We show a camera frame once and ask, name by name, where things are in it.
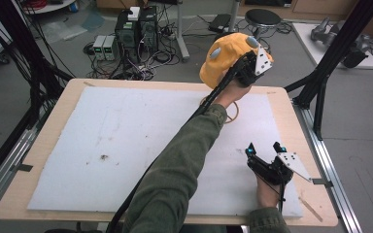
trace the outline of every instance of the wooden table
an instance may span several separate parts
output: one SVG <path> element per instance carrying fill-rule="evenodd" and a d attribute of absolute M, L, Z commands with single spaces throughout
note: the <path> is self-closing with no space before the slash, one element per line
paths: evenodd
<path fill-rule="evenodd" d="M 0 201 L 0 219 L 110 221 L 114 213 L 29 211 L 27 205 L 37 186 L 44 165 L 72 114 L 86 86 L 108 86 L 145 89 L 208 90 L 203 83 L 160 83 L 74 79 L 68 83 L 50 117 L 37 137 L 23 164 L 33 166 L 30 172 L 18 171 Z M 283 88 L 254 86 L 251 93 L 267 94 L 283 145 L 296 151 L 312 178 L 321 175 L 309 149 L 288 95 Z M 334 226 L 338 218 L 323 185 L 308 183 L 293 176 L 304 217 L 288 218 L 288 225 Z M 187 216 L 186 223 L 248 224 L 242 216 Z"/>

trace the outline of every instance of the chair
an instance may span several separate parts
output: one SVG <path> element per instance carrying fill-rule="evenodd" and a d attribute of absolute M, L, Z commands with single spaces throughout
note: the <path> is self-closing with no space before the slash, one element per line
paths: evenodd
<path fill-rule="evenodd" d="M 245 13 L 245 21 L 256 28 L 254 37 L 258 39 L 262 29 L 275 28 L 281 23 L 281 18 L 268 10 L 252 9 Z"/>

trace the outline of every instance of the small dark spot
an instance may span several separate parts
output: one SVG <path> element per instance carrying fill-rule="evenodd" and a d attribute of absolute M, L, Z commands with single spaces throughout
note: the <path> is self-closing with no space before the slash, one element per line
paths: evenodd
<path fill-rule="evenodd" d="M 108 155 L 106 155 L 106 154 L 102 154 L 101 157 L 100 157 L 100 159 L 102 159 L 102 160 L 105 161 L 105 159 L 107 159 L 108 157 L 109 157 Z"/>

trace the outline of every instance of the floor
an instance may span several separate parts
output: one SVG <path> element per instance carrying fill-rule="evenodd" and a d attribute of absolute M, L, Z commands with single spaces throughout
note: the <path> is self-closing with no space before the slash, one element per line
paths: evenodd
<path fill-rule="evenodd" d="M 65 21 L 68 27 L 84 25 L 89 29 L 70 41 L 60 40 L 51 43 L 53 50 L 65 65 L 80 78 L 86 77 L 91 72 L 90 60 L 83 53 L 84 46 L 92 42 L 96 35 L 113 33 L 115 27 L 114 14 L 95 14 L 90 4 L 85 6 L 86 8 L 82 8 L 76 14 L 58 11 L 39 17 L 42 24 Z M 207 21 L 213 19 L 213 17 L 204 18 Z M 244 28 L 246 23 L 240 21 L 239 25 L 240 28 Z M 184 26 L 188 29 L 184 34 L 189 35 L 185 36 L 186 47 L 190 54 L 189 61 L 157 68 L 153 81 L 200 83 L 199 69 L 214 40 L 214 35 L 202 36 L 213 32 L 207 30 L 208 25 L 199 17 L 185 18 Z M 314 63 L 294 32 L 275 33 L 265 40 L 271 45 L 276 61 L 273 69 L 257 82 L 258 85 L 284 87 L 314 70 Z M 37 40 L 37 43 L 48 57 L 48 51 L 42 40 Z M 295 97 L 298 93 L 299 90 L 295 90 L 289 96 Z M 15 64 L 0 64 L 0 147 L 28 109 L 29 104 L 29 86 L 17 71 Z M 334 70 L 327 84 L 322 136 L 362 231 L 373 232 L 373 70 Z M 54 228 L 75 229 L 75 222 L 0 220 L 2 233 L 45 232 Z M 93 228 L 96 228 L 94 222 L 83 223 L 83 229 Z M 290 230 L 291 232 L 345 232 L 342 223 L 332 228 L 291 227 Z"/>

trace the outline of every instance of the hand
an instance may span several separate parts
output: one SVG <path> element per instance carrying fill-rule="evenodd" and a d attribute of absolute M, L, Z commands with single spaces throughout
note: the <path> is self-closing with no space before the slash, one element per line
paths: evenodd
<path fill-rule="evenodd" d="M 224 71 L 220 77 L 225 76 L 226 71 Z M 250 92 L 251 86 L 243 86 L 238 80 L 233 79 L 226 88 L 220 93 L 217 99 L 214 100 L 214 104 L 221 104 L 224 108 L 228 108 L 230 104 L 234 101 L 241 99 L 244 95 Z"/>
<path fill-rule="evenodd" d="M 266 183 L 259 175 L 255 175 L 258 183 L 256 189 L 256 199 L 258 200 L 259 208 L 276 208 L 280 199 L 280 196 L 277 193 L 280 191 L 280 186 L 268 185 L 268 183 Z"/>

